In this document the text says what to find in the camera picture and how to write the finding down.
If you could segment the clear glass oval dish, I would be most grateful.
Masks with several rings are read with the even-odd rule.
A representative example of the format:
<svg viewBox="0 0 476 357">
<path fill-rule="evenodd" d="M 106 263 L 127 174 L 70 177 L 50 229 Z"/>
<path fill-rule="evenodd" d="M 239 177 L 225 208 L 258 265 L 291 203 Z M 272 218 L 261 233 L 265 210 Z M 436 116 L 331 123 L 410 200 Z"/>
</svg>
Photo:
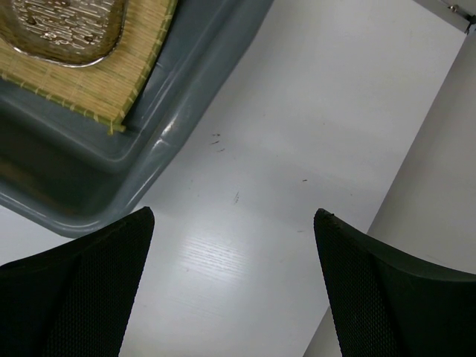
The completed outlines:
<svg viewBox="0 0 476 357">
<path fill-rule="evenodd" d="M 118 46 L 128 1 L 1 2 L 1 40 L 28 57 L 68 68 L 95 65 Z"/>
</svg>

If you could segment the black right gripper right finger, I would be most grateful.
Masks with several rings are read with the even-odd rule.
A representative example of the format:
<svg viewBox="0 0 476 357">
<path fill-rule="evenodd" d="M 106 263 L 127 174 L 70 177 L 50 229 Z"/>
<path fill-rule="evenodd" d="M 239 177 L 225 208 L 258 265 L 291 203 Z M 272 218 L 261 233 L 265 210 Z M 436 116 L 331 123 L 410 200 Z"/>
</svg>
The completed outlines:
<svg viewBox="0 0 476 357">
<path fill-rule="evenodd" d="M 422 260 L 319 209 L 315 241 L 343 356 L 474 356 L 475 275 Z"/>
</svg>

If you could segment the bamboo woven mat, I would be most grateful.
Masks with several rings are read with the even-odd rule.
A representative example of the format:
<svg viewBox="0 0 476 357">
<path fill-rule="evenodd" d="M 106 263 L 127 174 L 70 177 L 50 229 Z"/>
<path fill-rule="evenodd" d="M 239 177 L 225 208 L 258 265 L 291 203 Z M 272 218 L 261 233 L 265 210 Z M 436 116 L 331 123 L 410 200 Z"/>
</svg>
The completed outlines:
<svg viewBox="0 0 476 357">
<path fill-rule="evenodd" d="M 1 78 L 55 104 L 125 130 L 123 120 L 152 71 L 176 1 L 128 1 L 122 37 L 107 58 L 68 68 L 20 54 L 1 40 Z"/>
</svg>

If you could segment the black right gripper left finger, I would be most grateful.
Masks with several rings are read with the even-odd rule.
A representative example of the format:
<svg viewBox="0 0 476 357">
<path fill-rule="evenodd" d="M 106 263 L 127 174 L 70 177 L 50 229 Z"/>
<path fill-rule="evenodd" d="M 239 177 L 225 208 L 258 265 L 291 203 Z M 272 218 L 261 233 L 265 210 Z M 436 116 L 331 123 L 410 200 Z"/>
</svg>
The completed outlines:
<svg viewBox="0 0 476 357">
<path fill-rule="evenodd" d="M 141 208 L 1 266 L 1 355 L 118 356 L 154 225 Z"/>
</svg>

